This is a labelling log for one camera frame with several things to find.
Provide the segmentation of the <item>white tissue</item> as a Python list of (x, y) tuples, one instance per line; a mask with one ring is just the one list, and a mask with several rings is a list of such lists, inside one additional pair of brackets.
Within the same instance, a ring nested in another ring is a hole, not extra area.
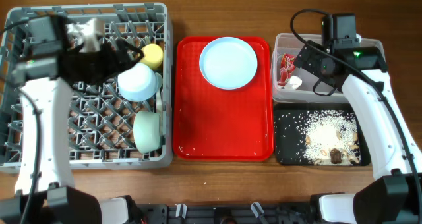
[(284, 89), (296, 90), (298, 89), (298, 87), (302, 85), (302, 83), (303, 83), (302, 79), (300, 79), (298, 76), (291, 76), (288, 79), (288, 82), (286, 83), (286, 85), (284, 86)]

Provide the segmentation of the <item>red snack wrapper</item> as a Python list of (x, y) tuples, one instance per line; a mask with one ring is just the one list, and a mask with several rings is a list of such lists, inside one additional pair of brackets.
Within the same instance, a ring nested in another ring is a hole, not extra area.
[(283, 54), (282, 55), (282, 60), (280, 63), (280, 79), (278, 81), (278, 85), (279, 86), (285, 86), (288, 82), (289, 79), (291, 78), (294, 70), (296, 69), (295, 65), (294, 65), (294, 61), (295, 61), (296, 57), (290, 54)]

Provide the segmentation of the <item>light blue bowl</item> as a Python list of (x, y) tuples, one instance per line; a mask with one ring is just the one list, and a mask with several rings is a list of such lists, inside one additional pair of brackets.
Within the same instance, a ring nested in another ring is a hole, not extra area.
[(148, 100), (162, 84), (162, 76), (143, 63), (137, 63), (117, 77), (119, 93), (126, 100), (133, 102)]

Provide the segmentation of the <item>yellow plastic cup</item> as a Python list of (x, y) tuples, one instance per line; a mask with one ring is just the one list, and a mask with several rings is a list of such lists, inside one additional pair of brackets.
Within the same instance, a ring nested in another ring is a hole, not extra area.
[(149, 66), (152, 70), (157, 70), (164, 60), (163, 49), (156, 44), (148, 44), (142, 49), (144, 57), (140, 60), (141, 63)]

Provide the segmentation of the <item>white plastic spoon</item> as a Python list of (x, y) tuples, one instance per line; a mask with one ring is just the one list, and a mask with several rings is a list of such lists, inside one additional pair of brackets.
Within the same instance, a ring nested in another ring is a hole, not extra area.
[(160, 90), (156, 92), (156, 113), (160, 116), (163, 115), (163, 101), (162, 101), (162, 93)]

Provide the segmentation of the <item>green bowl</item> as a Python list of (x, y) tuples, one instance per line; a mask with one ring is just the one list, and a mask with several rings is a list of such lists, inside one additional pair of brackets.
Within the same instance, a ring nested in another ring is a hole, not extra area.
[(135, 115), (133, 136), (138, 151), (142, 154), (162, 147), (161, 117), (158, 113), (139, 111)]

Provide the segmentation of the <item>light blue plate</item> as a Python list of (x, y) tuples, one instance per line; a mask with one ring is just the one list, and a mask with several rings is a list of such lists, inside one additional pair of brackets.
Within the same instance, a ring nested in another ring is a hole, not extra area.
[(255, 77), (258, 59), (253, 48), (235, 37), (220, 37), (208, 43), (199, 57), (203, 78), (216, 88), (236, 90)]

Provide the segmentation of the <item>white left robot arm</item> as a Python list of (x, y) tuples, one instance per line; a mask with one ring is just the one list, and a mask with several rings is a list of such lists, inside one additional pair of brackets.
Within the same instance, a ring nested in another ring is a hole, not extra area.
[(98, 85), (136, 64), (137, 47), (118, 39), (100, 43), (101, 26), (80, 33), (72, 46), (67, 18), (45, 15), (25, 20), (36, 39), (5, 84), (17, 90), (23, 114), (23, 155), (13, 198), (1, 202), (5, 223), (144, 223), (128, 195), (99, 201), (79, 191), (69, 165), (68, 116), (73, 85)]

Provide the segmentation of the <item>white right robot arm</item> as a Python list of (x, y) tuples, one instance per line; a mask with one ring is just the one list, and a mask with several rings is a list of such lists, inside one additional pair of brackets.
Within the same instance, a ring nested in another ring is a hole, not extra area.
[(352, 13), (320, 11), (322, 42), (304, 46), (295, 66), (331, 84), (352, 106), (369, 149), (374, 182), (356, 194), (319, 194), (320, 218), (332, 223), (420, 223), (421, 150), (396, 103), (381, 50), (363, 47)]

